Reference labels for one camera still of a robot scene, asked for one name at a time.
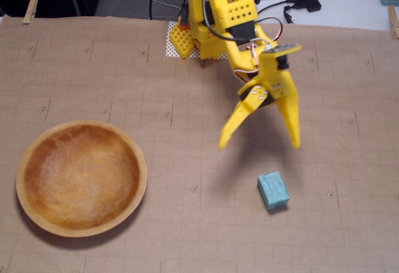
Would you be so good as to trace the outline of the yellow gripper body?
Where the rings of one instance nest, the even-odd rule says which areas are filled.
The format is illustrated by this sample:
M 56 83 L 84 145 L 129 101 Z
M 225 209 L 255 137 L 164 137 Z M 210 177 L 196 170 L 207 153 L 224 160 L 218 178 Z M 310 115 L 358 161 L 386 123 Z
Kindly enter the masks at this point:
M 240 101 L 255 97 L 259 107 L 277 104 L 278 107 L 296 106 L 296 86 L 289 72 L 287 55 L 260 55 L 257 71 L 239 90 Z

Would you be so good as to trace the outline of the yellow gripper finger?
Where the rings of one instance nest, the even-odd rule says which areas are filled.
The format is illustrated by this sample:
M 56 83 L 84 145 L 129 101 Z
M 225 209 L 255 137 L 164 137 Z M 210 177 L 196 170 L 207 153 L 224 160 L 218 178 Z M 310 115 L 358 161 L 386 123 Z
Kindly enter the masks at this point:
M 281 97 L 277 102 L 277 106 L 289 133 L 292 146 L 298 149 L 301 144 L 298 93 L 295 92 Z
M 262 85 L 253 85 L 239 96 L 240 101 L 221 130 L 219 138 L 219 149 L 221 150 L 228 144 L 233 133 L 247 117 L 261 107 L 268 98 L 269 93 Z

